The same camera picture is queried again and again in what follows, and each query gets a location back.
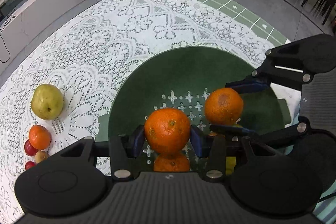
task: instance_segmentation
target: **orange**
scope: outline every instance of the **orange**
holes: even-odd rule
[[[230,88],[215,90],[205,101],[204,113],[212,124],[232,126],[243,112],[244,102],[238,92]]]
[[[181,152],[174,155],[160,154],[154,161],[155,172],[189,172],[190,163]]]
[[[175,154],[187,144],[190,136],[188,117],[175,108],[155,110],[145,123],[145,137],[157,153]]]
[[[51,143],[49,131],[40,125],[34,125],[31,127],[28,138],[31,145],[38,150],[46,149]]]

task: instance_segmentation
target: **small potato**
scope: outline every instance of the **small potato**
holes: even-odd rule
[[[46,160],[48,158],[47,152],[44,151],[38,151],[35,155],[35,162],[38,164],[43,160]]]

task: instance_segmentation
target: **yellow pear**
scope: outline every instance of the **yellow pear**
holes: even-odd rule
[[[43,120],[56,119],[63,109],[63,94],[54,85],[41,84],[34,91],[31,110]]]

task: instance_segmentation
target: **dining table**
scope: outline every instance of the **dining table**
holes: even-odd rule
[[[33,160],[24,151],[33,125],[51,133],[46,151],[52,156],[86,136],[97,141],[104,127],[101,118],[108,117],[120,87],[154,55],[177,47],[213,47],[257,68],[268,49],[285,43],[290,41],[234,0],[102,0],[77,15],[39,45],[0,87],[0,223],[12,224],[24,213],[14,186],[25,163]],[[63,110],[52,121],[40,119],[31,109],[34,90],[42,83],[57,86],[64,95]],[[301,93],[271,87],[279,99],[286,99],[290,117],[296,117],[292,122],[297,123]],[[151,148],[142,153],[149,157]],[[108,157],[98,157],[96,167],[111,175]],[[325,194],[335,190],[336,183]],[[331,224],[335,203],[325,200],[314,214]]]

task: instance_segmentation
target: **white lace tablecloth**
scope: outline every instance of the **white lace tablecloth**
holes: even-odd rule
[[[0,223],[13,223],[23,213],[14,184],[31,159],[24,143],[32,125],[51,132],[50,155],[84,136],[94,137],[98,117],[109,112],[117,90],[137,66],[159,52],[195,45],[231,52],[254,67],[273,47],[196,0],[103,0],[34,50],[0,88]],[[54,121],[31,111],[41,83],[54,84],[64,94],[63,112]],[[110,172],[108,160],[98,159],[97,165]]]

